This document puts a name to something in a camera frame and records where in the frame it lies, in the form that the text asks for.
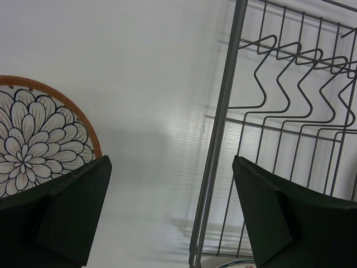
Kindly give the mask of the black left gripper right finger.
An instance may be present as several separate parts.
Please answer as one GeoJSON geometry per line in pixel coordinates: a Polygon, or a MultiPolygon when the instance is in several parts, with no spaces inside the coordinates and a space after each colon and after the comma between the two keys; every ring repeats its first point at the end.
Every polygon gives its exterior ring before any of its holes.
{"type": "Polygon", "coordinates": [[[307,189],[244,157],[233,173],[257,267],[355,267],[356,203],[307,189]]]}

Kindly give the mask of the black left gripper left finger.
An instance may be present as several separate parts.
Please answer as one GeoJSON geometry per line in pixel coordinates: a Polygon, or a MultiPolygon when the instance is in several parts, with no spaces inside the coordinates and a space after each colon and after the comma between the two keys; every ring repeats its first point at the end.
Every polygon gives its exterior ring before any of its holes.
{"type": "Polygon", "coordinates": [[[105,155],[2,198],[1,267],[86,266],[111,172],[105,155]]]}

